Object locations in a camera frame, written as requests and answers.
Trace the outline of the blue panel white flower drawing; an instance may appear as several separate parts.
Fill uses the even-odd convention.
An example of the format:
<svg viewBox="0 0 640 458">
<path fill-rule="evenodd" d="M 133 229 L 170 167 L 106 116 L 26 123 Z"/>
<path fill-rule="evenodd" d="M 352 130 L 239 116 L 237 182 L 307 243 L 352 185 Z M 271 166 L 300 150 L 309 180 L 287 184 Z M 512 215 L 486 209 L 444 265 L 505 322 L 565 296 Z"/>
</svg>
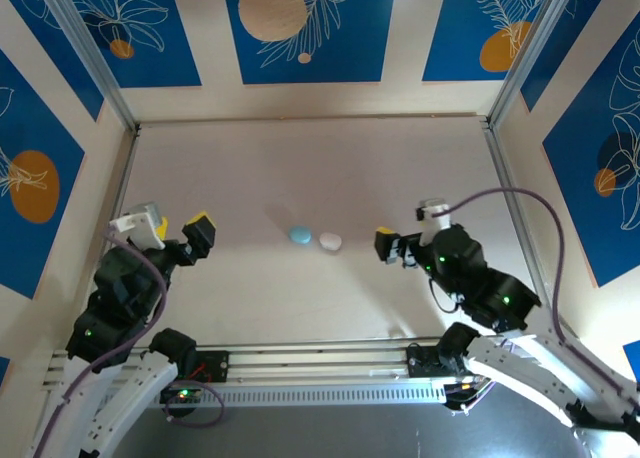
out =
<svg viewBox="0 0 640 458">
<path fill-rule="evenodd" d="M 72 0 L 122 88 L 201 79 L 175 0 Z"/>
</svg>

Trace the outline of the blue panel beige circle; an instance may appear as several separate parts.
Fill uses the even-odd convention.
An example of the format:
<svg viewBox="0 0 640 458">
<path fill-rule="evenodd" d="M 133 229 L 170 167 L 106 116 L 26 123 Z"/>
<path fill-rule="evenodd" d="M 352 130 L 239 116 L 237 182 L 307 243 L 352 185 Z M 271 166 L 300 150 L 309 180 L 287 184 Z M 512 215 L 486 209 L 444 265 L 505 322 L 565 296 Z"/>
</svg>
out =
<svg viewBox="0 0 640 458">
<path fill-rule="evenodd" d="M 225 0 L 246 85 L 378 82 L 394 0 Z"/>
</svg>

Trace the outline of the blue panel large orange oval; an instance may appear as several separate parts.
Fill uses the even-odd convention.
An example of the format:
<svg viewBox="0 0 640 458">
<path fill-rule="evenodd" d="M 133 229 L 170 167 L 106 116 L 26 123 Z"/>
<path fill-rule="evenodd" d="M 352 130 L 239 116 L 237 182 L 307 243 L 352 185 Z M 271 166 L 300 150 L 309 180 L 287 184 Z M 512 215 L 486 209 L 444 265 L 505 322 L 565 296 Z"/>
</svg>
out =
<svg viewBox="0 0 640 458">
<path fill-rule="evenodd" d="M 35 297 L 83 160 L 0 50 L 0 285 Z"/>
</svg>

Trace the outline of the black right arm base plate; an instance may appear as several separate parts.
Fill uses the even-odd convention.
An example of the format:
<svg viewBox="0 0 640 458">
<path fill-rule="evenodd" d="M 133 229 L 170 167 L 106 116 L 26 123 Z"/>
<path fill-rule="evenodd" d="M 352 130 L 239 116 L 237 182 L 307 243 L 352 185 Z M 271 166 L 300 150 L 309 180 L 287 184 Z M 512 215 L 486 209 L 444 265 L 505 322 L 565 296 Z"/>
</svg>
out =
<svg viewBox="0 0 640 458">
<path fill-rule="evenodd" d="M 436 346 L 410 343 L 406 348 L 406 363 L 410 378 L 440 378 L 452 375 L 441 363 Z"/>
</svg>

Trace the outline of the aluminium frame post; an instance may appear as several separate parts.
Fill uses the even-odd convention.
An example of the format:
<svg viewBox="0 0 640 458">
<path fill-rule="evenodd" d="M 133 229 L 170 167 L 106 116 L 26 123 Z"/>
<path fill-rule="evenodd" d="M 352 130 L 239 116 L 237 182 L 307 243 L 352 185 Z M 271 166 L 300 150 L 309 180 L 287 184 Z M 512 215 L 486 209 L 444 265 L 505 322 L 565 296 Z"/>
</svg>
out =
<svg viewBox="0 0 640 458">
<path fill-rule="evenodd" d="M 506 116 L 513 100 L 520 92 L 524 80 L 538 59 L 569 0 L 544 0 L 514 59 L 499 93 L 486 115 L 487 128 L 495 131 Z"/>
<path fill-rule="evenodd" d="M 133 116 L 111 69 L 72 0 L 44 0 L 87 73 L 127 131 L 136 133 Z"/>
</svg>

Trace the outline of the grey glossy panel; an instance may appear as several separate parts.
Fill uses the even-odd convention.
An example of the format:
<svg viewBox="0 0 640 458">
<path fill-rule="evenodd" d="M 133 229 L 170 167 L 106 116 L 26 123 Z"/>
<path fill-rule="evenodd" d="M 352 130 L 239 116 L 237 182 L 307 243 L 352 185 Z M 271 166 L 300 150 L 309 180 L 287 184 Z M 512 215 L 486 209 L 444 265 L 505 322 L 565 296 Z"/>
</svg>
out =
<svg viewBox="0 0 640 458">
<path fill-rule="evenodd" d="M 167 422 L 156 406 L 112 458 L 592 458 L 571 429 L 495 386 L 469 412 L 441 404 L 286 404 L 219 386 L 223 418 L 205 430 Z"/>
</svg>

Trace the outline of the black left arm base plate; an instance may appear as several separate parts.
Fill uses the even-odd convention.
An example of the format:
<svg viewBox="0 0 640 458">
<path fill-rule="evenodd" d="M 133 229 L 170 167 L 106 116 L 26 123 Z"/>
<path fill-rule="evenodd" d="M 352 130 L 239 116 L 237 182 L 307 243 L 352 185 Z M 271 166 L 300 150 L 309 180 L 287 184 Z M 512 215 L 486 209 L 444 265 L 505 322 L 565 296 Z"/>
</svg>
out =
<svg viewBox="0 0 640 458">
<path fill-rule="evenodd" d="M 229 371 L 228 351 L 198 351 L 190 379 L 201 383 L 225 383 Z"/>
</svg>

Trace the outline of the aluminium mounting rail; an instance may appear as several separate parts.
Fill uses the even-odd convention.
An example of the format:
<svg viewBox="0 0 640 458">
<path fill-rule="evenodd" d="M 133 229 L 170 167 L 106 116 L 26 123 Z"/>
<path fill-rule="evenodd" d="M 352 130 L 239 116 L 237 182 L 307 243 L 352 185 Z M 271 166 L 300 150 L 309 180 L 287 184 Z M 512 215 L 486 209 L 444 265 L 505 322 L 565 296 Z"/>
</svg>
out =
<svg viewBox="0 0 640 458">
<path fill-rule="evenodd" d="M 406 363 L 406 348 L 413 342 L 321 343 L 297 346 L 251 348 L 198 347 L 194 340 L 175 330 L 157 334 L 145 349 L 134 348 L 128 359 L 120 364 L 115 382 L 123 383 L 134 372 L 147 371 L 151 357 L 174 364 L 177 376 L 190 379 L 198 351 L 228 351 L 229 371 L 225 383 L 258 384 L 343 384 L 349 381 L 386 382 L 390 380 L 427 379 L 446 382 L 475 383 L 485 379 L 502 379 L 505 385 L 536 388 L 542 394 L 568 394 L 566 384 L 549 370 L 501 347 L 494 341 L 479 358 L 467 364 L 463 355 L 452 357 L 435 341 L 419 340 L 423 346 L 436 346 L 441 363 L 452 375 L 440 378 L 410 378 Z"/>
</svg>

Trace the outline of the blue panel orange circle fern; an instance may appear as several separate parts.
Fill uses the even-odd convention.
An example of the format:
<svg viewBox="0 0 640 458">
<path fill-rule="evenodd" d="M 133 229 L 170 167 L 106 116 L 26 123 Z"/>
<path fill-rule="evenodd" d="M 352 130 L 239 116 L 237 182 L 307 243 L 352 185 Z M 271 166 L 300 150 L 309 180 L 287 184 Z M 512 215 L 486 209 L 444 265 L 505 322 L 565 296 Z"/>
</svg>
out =
<svg viewBox="0 0 640 458">
<path fill-rule="evenodd" d="M 505 78 L 545 0 L 443 0 L 422 80 Z"/>
</svg>

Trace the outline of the aluminium table side rail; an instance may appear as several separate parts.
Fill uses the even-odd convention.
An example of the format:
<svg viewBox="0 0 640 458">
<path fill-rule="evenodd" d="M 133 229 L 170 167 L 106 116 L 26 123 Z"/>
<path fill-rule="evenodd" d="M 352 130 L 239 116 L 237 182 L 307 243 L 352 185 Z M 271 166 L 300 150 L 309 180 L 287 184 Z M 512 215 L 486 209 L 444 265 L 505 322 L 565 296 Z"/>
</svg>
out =
<svg viewBox="0 0 640 458">
<path fill-rule="evenodd" d="M 70 325 L 85 310 L 89 295 L 95 289 L 94 274 L 103 256 L 113 247 L 112 238 L 115 231 L 110 222 L 122 213 L 124 194 L 137 151 L 140 129 L 141 124 L 136 123 L 131 131 L 127 130 L 123 133 L 117 153 L 110 162 L 108 174 L 102 180 L 101 187 L 93 187 L 97 192 L 96 197 L 99 198 L 99 210 L 91 229 L 92 236 L 74 295 Z"/>
<path fill-rule="evenodd" d="M 505 196 L 507 208 L 511 215 L 511 220 L 524 254 L 525 262 L 527 264 L 530 277 L 532 278 L 534 288 L 548 306 L 550 321 L 552 323 L 551 329 L 558 337 L 559 341 L 564 343 L 567 336 L 563 330 L 559 312 L 559 292 L 565 265 L 566 240 L 561 221 L 553 206 L 544 197 L 531 190 L 515 186 L 515 181 L 512 177 L 509 163 L 503 151 L 498 133 L 487 128 L 486 118 L 484 118 L 481 123 L 494 167 L 500 184 L 502 185 L 502 193 Z M 524 207 L 520 203 L 520 196 L 531 198 L 542 206 L 543 209 L 549 213 L 551 221 L 555 226 L 555 230 L 558 235 L 559 251 L 553 284 L 550 284 L 545 280 L 545 273 L 543 272 L 542 264 L 528 227 Z"/>
</svg>

